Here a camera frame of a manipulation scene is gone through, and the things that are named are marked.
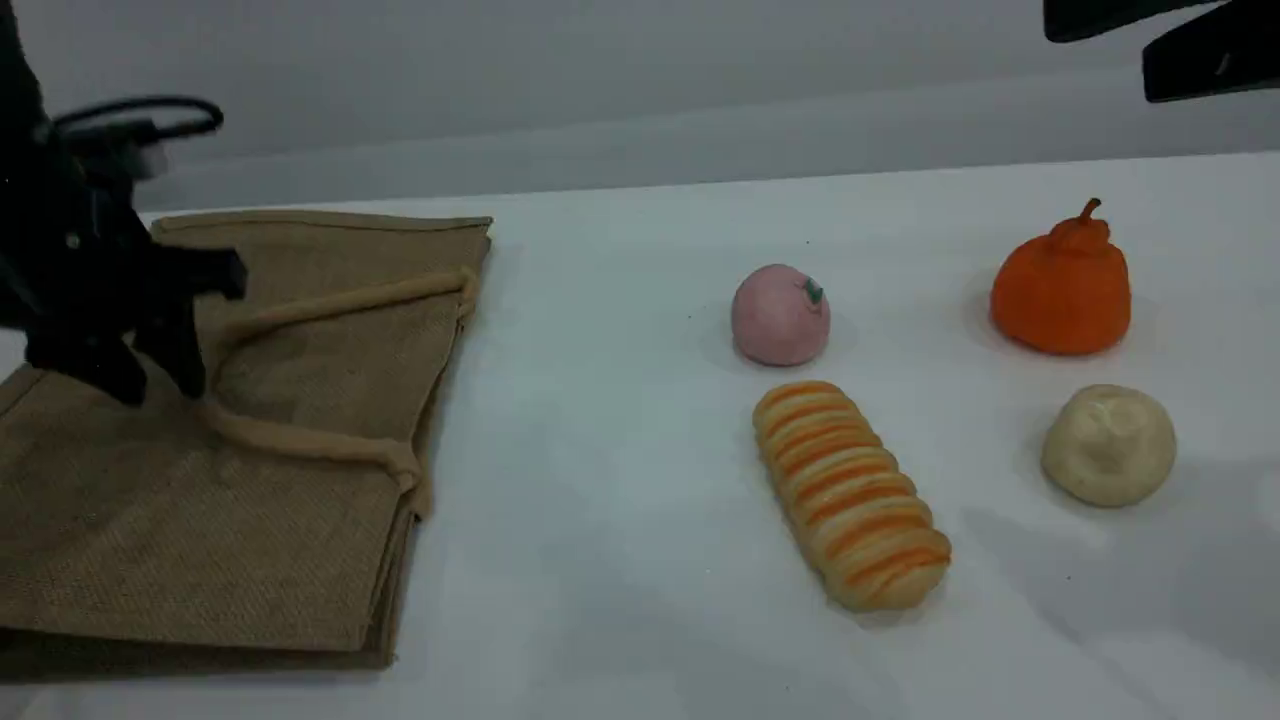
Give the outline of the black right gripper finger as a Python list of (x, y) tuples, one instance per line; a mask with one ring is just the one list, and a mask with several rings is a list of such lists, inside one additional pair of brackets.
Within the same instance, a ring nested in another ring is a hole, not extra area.
[[(1155, 15), (1211, 1), (1044, 1), (1044, 37), (1052, 44), (1071, 44), (1108, 33)], [(1158, 38), (1187, 42), (1233, 44), (1231, 26), (1207, 26), (1199, 19), (1170, 29)]]
[(1242, 94), (1279, 86), (1279, 6), (1222, 4), (1148, 44), (1148, 102)]

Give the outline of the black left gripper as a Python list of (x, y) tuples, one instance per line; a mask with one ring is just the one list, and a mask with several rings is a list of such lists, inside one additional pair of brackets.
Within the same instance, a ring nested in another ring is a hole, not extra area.
[(26, 336), (26, 361), (129, 407), (145, 401), (147, 377), (119, 338), (202, 398), (195, 301), (238, 301), (248, 286), (236, 250), (166, 245), (141, 220), (134, 187), (159, 142), (154, 127), (36, 126), (3, 152), (3, 279), (24, 327), (50, 333)]

